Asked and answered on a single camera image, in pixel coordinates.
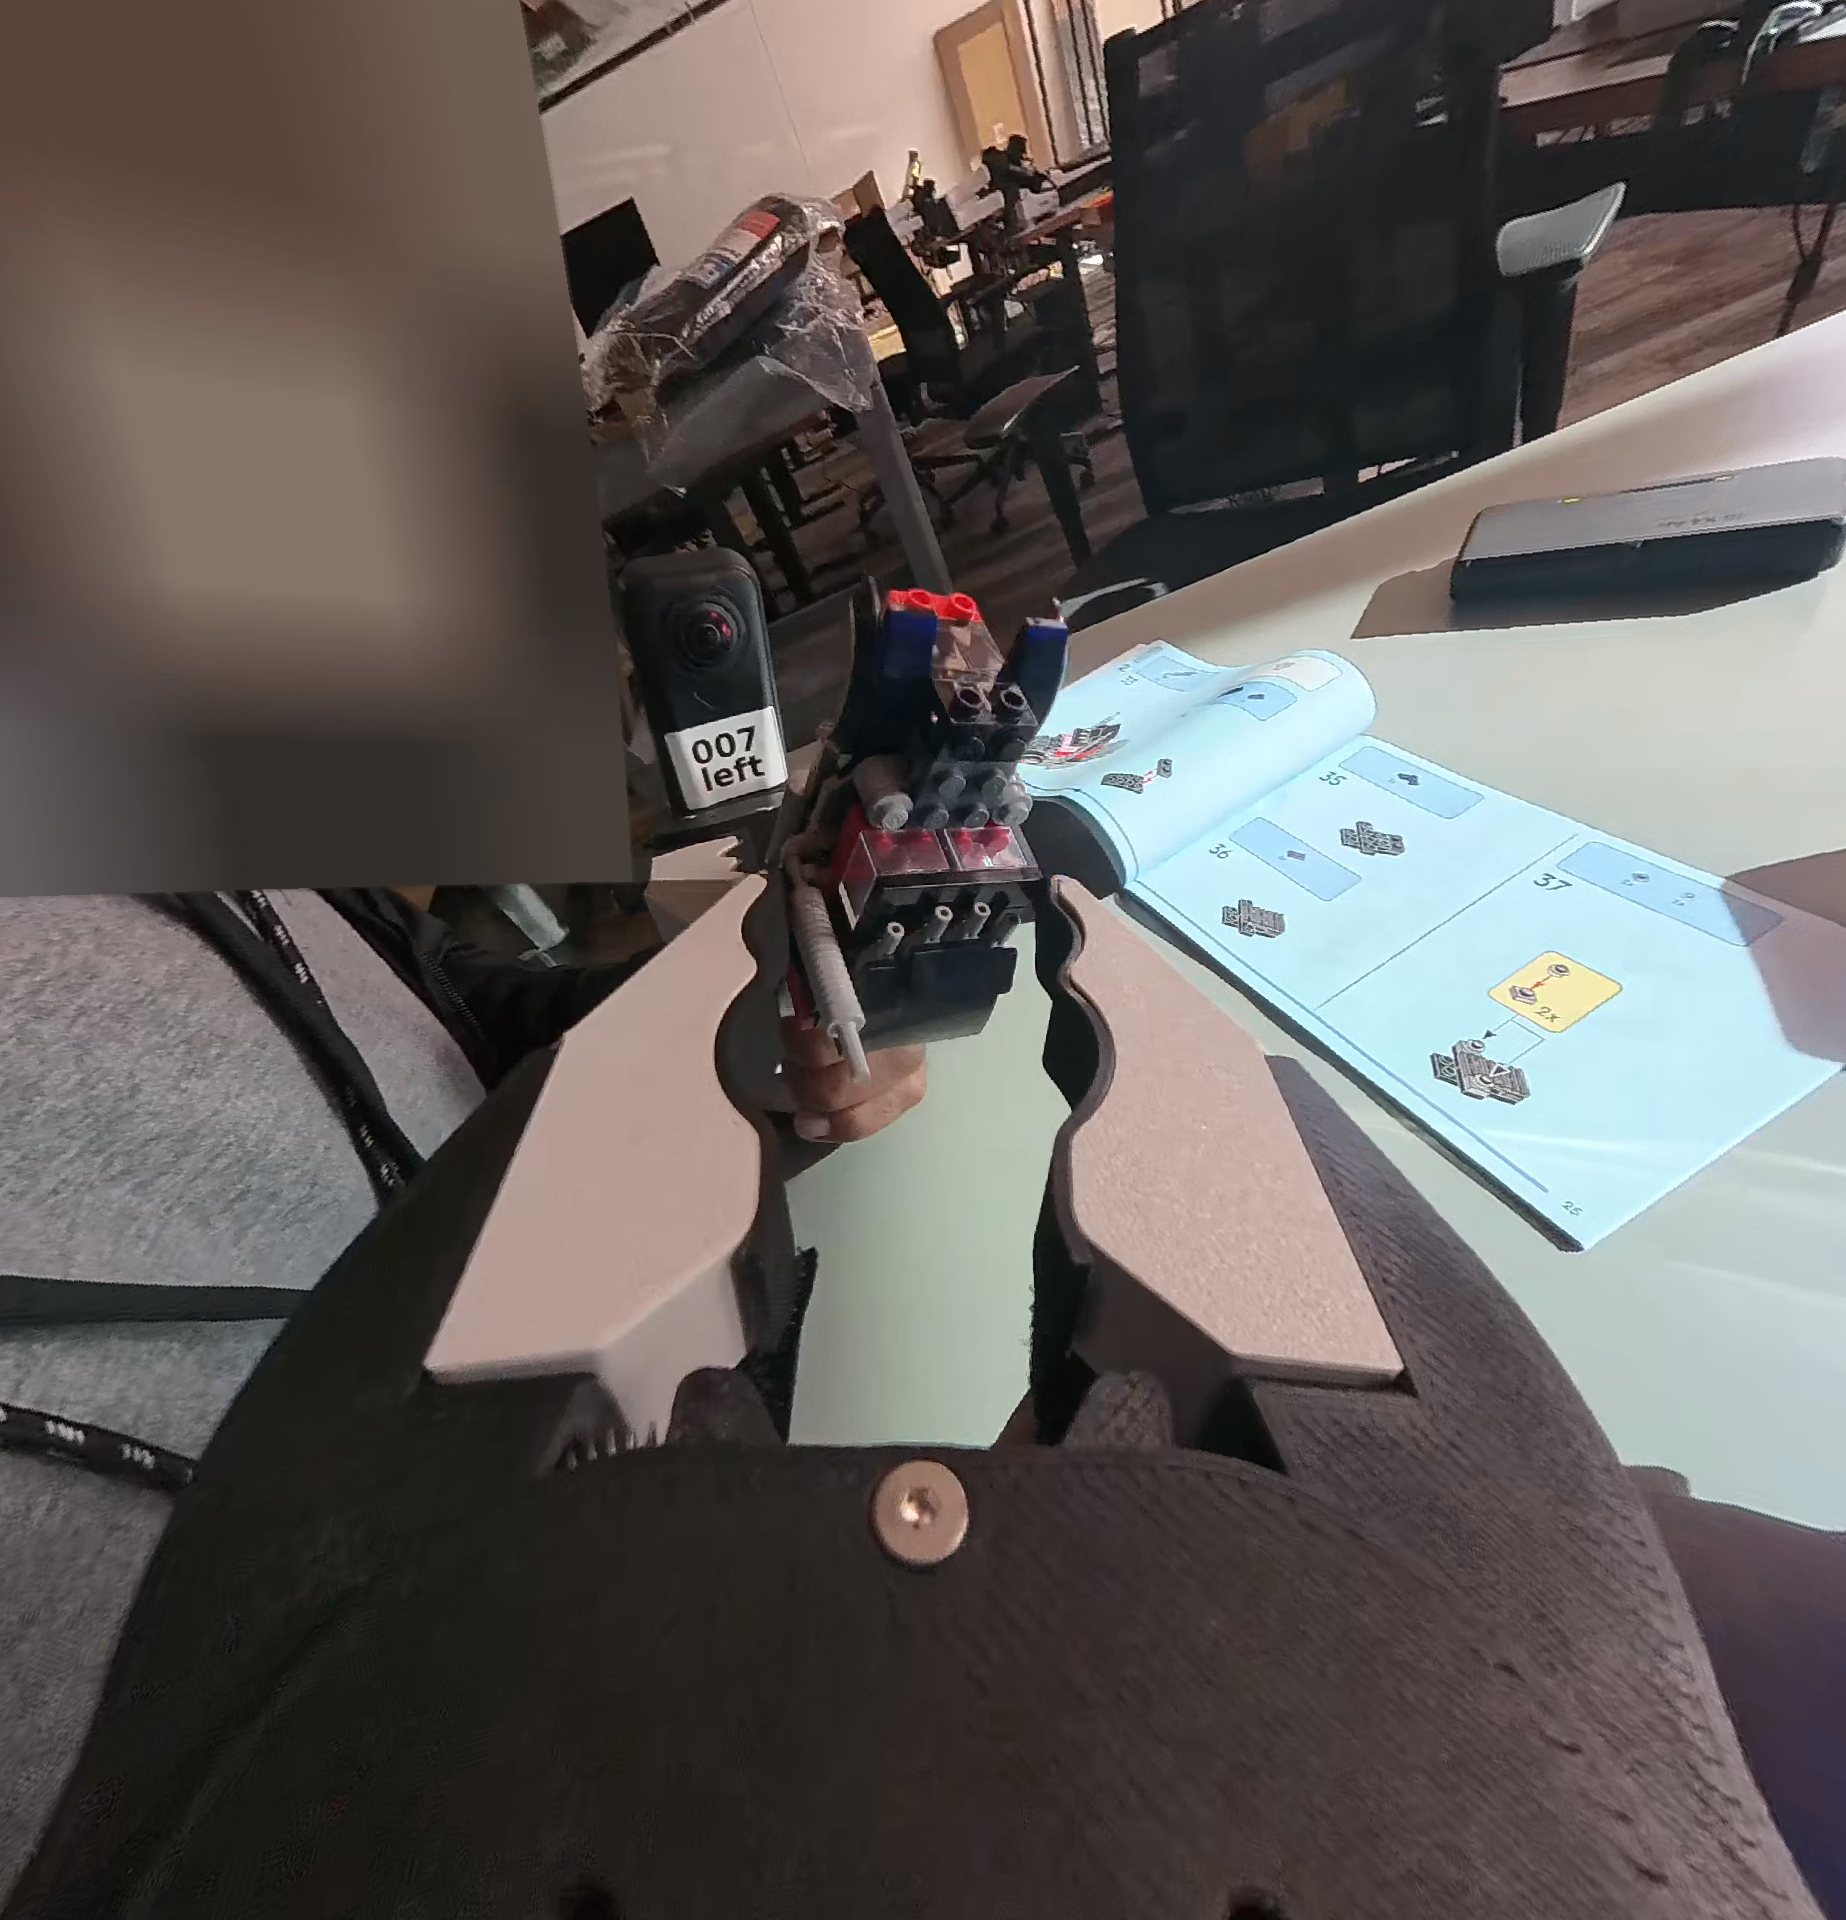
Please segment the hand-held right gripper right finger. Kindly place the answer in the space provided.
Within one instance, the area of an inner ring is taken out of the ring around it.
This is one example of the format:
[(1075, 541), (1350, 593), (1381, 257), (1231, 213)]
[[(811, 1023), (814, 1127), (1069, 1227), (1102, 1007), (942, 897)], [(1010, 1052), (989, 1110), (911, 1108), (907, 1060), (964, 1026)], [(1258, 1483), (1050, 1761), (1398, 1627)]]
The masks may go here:
[(1249, 1381), (1394, 1391), (1404, 1360), (1253, 1037), (1083, 883), (1036, 913), (1069, 1106), (1032, 1237), (1031, 1423), (1140, 1373), (1194, 1442)]

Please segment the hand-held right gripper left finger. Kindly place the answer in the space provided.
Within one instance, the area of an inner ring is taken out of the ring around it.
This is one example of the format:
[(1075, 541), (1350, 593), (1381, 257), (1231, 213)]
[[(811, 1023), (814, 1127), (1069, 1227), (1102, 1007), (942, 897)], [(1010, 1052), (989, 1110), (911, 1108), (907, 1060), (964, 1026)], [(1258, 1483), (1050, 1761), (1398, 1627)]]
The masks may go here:
[(588, 1375), (625, 1426), (665, 1426), (682, 1377), (744, 1358), (761, 1140), (715, 1044), (759, 977), (761, 899), (744, 876), (561, 1040), (430, 1337), (432, 1379)]

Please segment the grey toy spring shock piece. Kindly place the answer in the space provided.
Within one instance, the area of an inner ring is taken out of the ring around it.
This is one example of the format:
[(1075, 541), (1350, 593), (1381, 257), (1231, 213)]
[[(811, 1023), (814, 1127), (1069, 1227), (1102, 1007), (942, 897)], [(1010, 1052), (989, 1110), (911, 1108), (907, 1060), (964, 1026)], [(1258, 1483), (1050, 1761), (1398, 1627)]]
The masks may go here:
[(814, 1021), (849, 1066), (850, 1080), (865, 1082), (863, 1007), (822, 894), (799, 878), (791, 881), (789, 916), (799, 967), (814, 1005)]

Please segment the toy brick vehicle model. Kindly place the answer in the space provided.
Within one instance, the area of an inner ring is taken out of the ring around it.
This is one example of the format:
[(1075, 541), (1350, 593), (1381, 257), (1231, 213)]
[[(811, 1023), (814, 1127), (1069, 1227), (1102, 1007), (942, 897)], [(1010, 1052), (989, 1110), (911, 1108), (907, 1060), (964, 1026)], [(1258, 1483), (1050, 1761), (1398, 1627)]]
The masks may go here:
[[(786, 808), (770, 869), (830, 906), (863, 1007), (863, 1052), (972, 1037), (1014, 975), (1044, 890), (1024, 824), (1031, 745), (1069, 630), (1032, 616), (998, 647), (964, 593), (862, 584), (843, 707)], [(791, 933), (786, 1008), (817, 1026)]]

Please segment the person's left forearm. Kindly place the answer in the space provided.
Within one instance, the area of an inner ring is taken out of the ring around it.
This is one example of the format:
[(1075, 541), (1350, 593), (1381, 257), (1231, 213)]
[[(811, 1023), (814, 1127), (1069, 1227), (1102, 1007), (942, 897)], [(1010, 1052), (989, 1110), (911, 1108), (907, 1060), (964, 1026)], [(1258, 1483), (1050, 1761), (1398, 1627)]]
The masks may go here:
[(538, 967), (458, 940), (390, 890), (343, 886), (317, 895), (442, 1021), (486, 1090), (655, 958), (650, 947), (605, 967)]

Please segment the white desk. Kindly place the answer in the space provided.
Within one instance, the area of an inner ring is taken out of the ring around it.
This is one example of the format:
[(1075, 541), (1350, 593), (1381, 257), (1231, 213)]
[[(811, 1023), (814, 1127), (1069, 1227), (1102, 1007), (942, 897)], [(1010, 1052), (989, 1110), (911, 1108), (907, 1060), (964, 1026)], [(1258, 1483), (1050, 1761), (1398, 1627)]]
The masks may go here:
[[(1846, 557), (1679, 614), (1490, 632), (1446, 608), (1488, 506), (1829, 455), (1846, 456), (1846, 312), (1102, 621), (1072, 672), (1153, 639), (1226, 665), (1362, 653), (1401, 748), (1846, 923)], [(1511, 1290), (1627, 1462), (1846, 1529), (1846, 1073), (1564, 1253), (1234, 989), (1164, 958), (1341, 1104)], [(1068, 1115), (1044, 1030), (1026, 967), (980, 1040), (933, 1048), (912, 1115), (791, 1182), (818, 1250), (796, 1442), (984, 1445), (1020, 1402), (1031, 1235)]]

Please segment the person's left hand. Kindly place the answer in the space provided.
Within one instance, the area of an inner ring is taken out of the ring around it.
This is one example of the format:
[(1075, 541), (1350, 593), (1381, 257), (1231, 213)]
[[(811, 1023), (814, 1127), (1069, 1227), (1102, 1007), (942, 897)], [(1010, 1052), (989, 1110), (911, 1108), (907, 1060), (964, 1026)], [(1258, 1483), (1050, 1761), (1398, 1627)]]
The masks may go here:
[(783, 1087), (792, 1130), (814, 1143), (849, 1143), (885, 1132), (926, 1090), (926, 1048), (894, 1046), (863, 1056), (865, 1078), (850, 1073), (837, 1046), (814, 1026), (784, 1021)]

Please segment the grey background table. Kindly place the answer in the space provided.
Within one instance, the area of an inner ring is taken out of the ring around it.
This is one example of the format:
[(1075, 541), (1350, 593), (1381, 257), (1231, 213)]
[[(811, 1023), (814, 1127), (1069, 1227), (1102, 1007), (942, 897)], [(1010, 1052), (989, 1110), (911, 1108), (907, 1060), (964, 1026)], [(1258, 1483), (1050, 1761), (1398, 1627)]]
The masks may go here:
[[(596, 506), (605, 524), (684, 508), (729, 535), (729, 496), (762, 462), (826, 412), (826, 398), (798, 374), (770, 373), (759, 360), (709, 380), (669, 419), (669, 438), (650, 456), (634, 431), (593, 443)], [(858, 414), (858, 437), (874, 472), (909, 564), (911, 583), (949, 593), (951, 571), (937, 541), (909, 445), (879, 380)]]

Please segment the light blue instruction booklet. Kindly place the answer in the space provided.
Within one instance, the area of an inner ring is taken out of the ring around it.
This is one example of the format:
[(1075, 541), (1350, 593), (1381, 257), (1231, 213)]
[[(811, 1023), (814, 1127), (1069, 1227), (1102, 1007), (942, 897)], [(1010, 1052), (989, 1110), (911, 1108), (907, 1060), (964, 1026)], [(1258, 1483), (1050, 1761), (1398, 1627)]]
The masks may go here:
[(1846, 925), (1378, 740), (1348, 659), (1065, 686), (1031, 827), (1587, 1250), (1846, 1070)]

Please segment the plastic wrapped dark bundle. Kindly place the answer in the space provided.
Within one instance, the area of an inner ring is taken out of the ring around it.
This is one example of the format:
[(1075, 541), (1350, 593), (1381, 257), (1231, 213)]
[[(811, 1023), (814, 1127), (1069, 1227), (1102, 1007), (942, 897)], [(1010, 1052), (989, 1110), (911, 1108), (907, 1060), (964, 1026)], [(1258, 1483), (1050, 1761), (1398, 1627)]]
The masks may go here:
[(693, 261), (651, 270), (615, 301), (581, 350), (583, 376), (597, 391), (654, 391), (704, 373), (814, 296), (843, 231), (830, 200), (755, 200)]

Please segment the small black mesh chair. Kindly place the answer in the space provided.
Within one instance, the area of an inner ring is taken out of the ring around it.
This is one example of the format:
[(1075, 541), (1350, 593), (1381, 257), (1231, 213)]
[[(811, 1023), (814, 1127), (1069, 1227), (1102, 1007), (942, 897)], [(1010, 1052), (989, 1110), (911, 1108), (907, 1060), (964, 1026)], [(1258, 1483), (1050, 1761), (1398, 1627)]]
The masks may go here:
[(1069, 554), (1084, 562), (1080, 490), (1096, 482), (1084, 423), (1099, 414), (1087, 320), (960, 344), (947, 306), (881, 209), (853, 217), (845, 247), (902, 338), (892, 404), (937, 524), (949, 527), (972, 493), (990, 493), (993, 532), (1004, 534), (1010, 490), (1037, 472)]

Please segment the grey fabric clothing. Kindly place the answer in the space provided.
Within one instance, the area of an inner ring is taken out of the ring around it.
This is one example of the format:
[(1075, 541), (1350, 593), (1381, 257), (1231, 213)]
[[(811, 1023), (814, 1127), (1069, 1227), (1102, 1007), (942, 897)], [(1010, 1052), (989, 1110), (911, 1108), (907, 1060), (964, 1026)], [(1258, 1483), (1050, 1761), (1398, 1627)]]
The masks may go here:
[[(380, 1210), (337, 1093), (149, 899), (0, 899), (0, 1398), (204, 1445)], [(53, 1791), (165, 1501), (0, 1450), (0, 1794)]]

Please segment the black office chair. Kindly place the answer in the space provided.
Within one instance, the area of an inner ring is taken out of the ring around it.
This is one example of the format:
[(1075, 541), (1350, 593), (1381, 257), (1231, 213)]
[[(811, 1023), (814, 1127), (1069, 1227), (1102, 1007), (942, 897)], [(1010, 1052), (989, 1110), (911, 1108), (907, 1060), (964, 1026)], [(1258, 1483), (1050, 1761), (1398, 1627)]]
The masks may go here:
[(1192, 5), (1102, 48), (1124, 435), (1147, 513), (1362, 500), (1559, 423), (1620, 189), (1513, 219), (1501, 74), (1549, 5)]

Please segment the black flat box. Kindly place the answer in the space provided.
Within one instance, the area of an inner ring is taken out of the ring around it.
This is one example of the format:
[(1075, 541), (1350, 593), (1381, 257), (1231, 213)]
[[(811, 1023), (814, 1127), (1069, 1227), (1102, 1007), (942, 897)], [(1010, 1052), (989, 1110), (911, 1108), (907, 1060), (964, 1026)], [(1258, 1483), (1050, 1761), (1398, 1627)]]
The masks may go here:
[(1449, 570), (1456, 607), (1784, 586), (1846, 553), (1846, 461), (1815, 456), (1623, 493), (1502, 504)]

